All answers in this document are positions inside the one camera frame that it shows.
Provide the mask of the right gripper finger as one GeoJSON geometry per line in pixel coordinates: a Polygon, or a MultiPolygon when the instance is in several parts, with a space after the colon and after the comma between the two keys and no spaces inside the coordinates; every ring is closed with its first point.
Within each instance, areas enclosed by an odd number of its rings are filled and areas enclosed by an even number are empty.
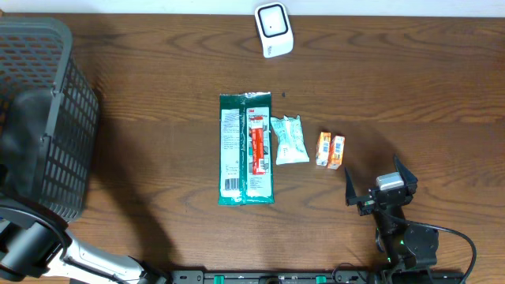
{"type": "Polygon", "coordinates": [[[394,155],[394,164],[409,193],[415,193],[417,191],[417,177],[406,166],[403,165],[397,155],[394,155]]]}
{"type": "Polygon", "coordinates": [[[345,168],[345,176],[346,176],[346,191],[345,191],[346,201],[355,201],[357,195],[354,189],[354,184],[352,182],[350,173],[347,170],[347,168],[345,168]]]}

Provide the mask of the orange tissue pack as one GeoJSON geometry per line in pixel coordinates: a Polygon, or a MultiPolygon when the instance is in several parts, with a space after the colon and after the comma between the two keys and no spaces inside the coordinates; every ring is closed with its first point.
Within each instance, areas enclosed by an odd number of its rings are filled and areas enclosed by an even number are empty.
{"type": "Polygon", "coordinates": [[[344,136],[334,136],[329,150],[327,168],[337,170],[342,165],[343,150],[345,145],[344,136]]]}
{"type": "Polygon", "coordinates": [[[331,134],[321,132],[316,145],[316,165],[326,166],[329,157],[329,148],[331,144],[331,134]]]}

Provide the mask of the mint green wipes pack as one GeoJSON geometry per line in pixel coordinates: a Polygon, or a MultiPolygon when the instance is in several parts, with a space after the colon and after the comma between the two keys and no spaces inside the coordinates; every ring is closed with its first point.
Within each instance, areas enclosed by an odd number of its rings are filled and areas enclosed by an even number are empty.
{"type": "Polygon", "coordinates": [[[276,165],[308,163],[307,153],[299,115],[294,117],[271,118],[271,127],[278,138],[276,165]]]}

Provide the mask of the green 3M adhesive package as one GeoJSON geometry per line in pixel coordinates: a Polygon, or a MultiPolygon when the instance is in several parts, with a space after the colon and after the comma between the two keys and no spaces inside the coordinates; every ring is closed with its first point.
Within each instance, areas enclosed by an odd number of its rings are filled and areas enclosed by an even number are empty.
{"type": "Polygon", "coordinates": [[[273,204],[271,93],[219,97],[219,205],[273,204]]]}

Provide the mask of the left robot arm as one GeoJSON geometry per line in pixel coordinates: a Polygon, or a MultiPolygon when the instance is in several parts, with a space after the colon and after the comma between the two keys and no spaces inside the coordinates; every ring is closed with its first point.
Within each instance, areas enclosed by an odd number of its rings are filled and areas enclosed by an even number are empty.
{"type": "Polygon", "coordinates": [[[73,283],[169,283],[171,277],[129,256],[79,241],[60,215],[32,199],[44,173],[45,133],[54,97],[48,90],[19,94],[1,135],[1,276],[68,277],[73,283]]]}

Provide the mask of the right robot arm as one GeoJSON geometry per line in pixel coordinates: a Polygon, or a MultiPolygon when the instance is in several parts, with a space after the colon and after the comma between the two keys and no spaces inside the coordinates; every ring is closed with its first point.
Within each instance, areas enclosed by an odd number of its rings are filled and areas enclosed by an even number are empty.
{"type": "Polygon", "coordinates": [[[406,219],[402,208],[413,200],[418,179],[398,157],[394,157],[394,164],[395,172],[379,176],[376,186],[363,196],[356,194],[346,171],[346,204],[355,205],[359,215],[372,215],[375,219],[376,236],[388,258],[388,264],[376,272],[375,282],[427,282],[428,269],[437,263],[439,233],[406,219]]]}

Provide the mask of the white barcode scanner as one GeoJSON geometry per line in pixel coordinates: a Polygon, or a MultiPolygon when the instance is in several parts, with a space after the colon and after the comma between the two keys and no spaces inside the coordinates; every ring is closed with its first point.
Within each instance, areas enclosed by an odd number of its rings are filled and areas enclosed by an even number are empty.
{"type": "Polygon", "coordinates": [[[281,2],[258,6],[254,13],[263,56],[274,58],[294,48],[294,34],[286,7],[281,2]]]}

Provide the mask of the grey plastic mesh basket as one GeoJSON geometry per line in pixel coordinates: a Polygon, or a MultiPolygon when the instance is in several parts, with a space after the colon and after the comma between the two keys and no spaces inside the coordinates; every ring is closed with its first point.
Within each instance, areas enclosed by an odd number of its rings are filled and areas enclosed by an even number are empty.
{"type": "Polygon", "coordinates": [[[99,100],[49,17],[1,19],[1,183],[67,222],[88,191],[99,100]]]}

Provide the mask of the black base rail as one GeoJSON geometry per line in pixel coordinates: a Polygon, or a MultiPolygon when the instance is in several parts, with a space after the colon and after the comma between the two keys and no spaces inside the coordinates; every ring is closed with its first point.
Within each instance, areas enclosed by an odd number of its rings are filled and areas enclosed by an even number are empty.
{"type": "Polygon", "coordinates": [[[386,272],[368,272],[343,269],[336,272],[204,272],[172,271],[173,284],[411,284],[411,283],[460,283],[464,274],[453,271],[408,271],[389,275],[386,272]]]}

